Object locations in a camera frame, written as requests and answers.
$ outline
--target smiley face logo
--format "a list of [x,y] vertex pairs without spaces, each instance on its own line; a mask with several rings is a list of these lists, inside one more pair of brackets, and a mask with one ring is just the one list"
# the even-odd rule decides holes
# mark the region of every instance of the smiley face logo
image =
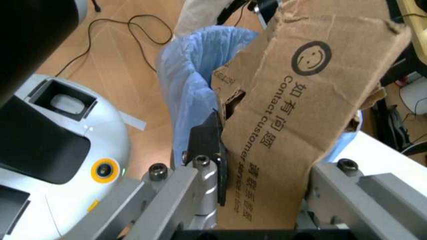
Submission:
[[331,48],[322,41],[311,41],[296,50],[292,57],[292,69],[302,76],[320,73],[331,60]]

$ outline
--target cardboard piece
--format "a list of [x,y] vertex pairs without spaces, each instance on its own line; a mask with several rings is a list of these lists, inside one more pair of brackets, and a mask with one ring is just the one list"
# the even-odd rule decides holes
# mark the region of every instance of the cardboard piece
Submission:
[[410,41],[403,25],[336,15],[332,4],[310,15],[314,2],[287,1],[265,32],[212,73],[229,160],[221,228],[292,229],[311,166]]

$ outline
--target blue plastic bag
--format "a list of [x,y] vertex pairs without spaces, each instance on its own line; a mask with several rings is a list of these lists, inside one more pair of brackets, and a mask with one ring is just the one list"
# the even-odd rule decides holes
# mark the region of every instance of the blue plastic bag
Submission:
[[[212,71],[231,60],[257,35],[244,28],[210,26],[176,38],[160,53],[157,76],[173,126],[175,167],[182,165],[191,128],[218,109],[217,97],[210,88]],[[355,132],[343,133],[324,161],[334,160],[355,136]]]

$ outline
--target black cable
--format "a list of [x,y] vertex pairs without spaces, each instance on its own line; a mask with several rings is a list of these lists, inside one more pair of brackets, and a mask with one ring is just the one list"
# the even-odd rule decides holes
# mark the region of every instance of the black cable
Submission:
[[234,24],[235,27],[237,27],[237,25],[239,24],[240,20],[242,19],[243,16],[243,10],[245,10],[245,6],[249,3],[249,1],[245,2],[243,4],[243,6],[241,6],[241,10],[240,10],[240,16],[238,17],[238,20],[236,21],[236,23]]
[[[144,18],[144,17],[151,17],[151,18],[155,18],[157,20],[159,20],[168,30],[169,30],[169,37],[166,41],[156,41],[154,40],[139,24],[132,22],[132,20],[134,20],[135,18]],[[107,21],[107,22],[112,22],[112,23],[116,23],[116,24],[126,24],[127,28],[129,29],[130,34],[133,36],[133,38],[136,40],[136,42],[138,43],[139,49],[141,50],[142,56],[144,58],[144,61],[147,63],[147,65],[154,71],[157,72],[156,69],[149,63],[149,61],[146,58],[143,46],[141,45],[141,42],[138,40],[137,36],[135,35],[134,31],[131,29],[131,26],[135,26],[138,27],[140,30],[142,30],[142,32],[155,44],[158,45],[165,45],[167,44],[171,39],[172,39],[172,29],[168,26],[168,24],[166,24],[165,21],[163,21],[161,18],[155,16],[155,15],[151,15],[151,14],[141,14],[141,15],[135,15],[132,16],[128,21],[119,21],[119,20],[114,20],[114,19],[110,19],[110,18],[98,18],[95,19],[93,21],[90,22],[89,27],[87,28],[87,37],[89,40],[89,45],[87,46],[86,50],[76,56],[75,58],[73,58],[72,60],[70,60],[56,75],[55,77],[58,77],[65,69],[67,69],[74,61],[76,61],[77,59],[85,56],[86,54],[89,53],[89,51],[91,50],[92,47],[92,38],[91,38],[91,29],[94,23],[99,22],[99,21]]]
[[92,0],[93,6],[95,7],[95,12],[100,13],[101,7],[98,5],[96,0]]
[[420,17],[420,18],[427,18],[426,15],[421,15],[421,14],[418,14],[418,13],[408,13],[408,14],[404,14],[402,16],[393,17],[392,20],[402,19],[402,18],[408,17],[408,16],[417,16],[417,17]]
[[423,101],[423,100],[426,100],[427,99],[427,97],[423,97],[423,98],[421,98],[420,100],[418,100],[418,101],[416,101],[416,103],[415,103],[415,108],[414,108],[414,113],[408,113],[408,114],[406,114],[406,116],[405,116],[405,118],[403,119],[403,121],[402,121],[402,123],[404,123],[405,121],[406,121],[406,119],[409,117],[409,116],[414,116],[415,117],[415,119],[417,119],[417,107],[418,107],[418,103],[419,102],[421,102],[421,101]]
[[422,139],[423,137],[427,136],[427,133],[424,133],[423,135],[421,135],[419,138],[415,139],[412,144],[415,144],[418,140]]

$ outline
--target yellow ring light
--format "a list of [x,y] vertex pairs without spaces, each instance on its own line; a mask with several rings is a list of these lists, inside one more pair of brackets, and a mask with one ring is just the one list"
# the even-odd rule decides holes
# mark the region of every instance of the yellow ring light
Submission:
[[[99,176],[97,173],[99,166],[101,166],[103,164],[107,164],[107,165],[111,166],[111,173],[105,177]],[[92,176],[92,179],[95,180],[97,183],[100,183],[100,184],[107,184],[107,183],[112,182],[113,180],[116,179],[118,174],[119,174],[119,165],[117,164],[117,162],[114,161],[113,159],[106,158],[106,157],[101,158],[98,161],[96,161],[90,170],[90,175]]]

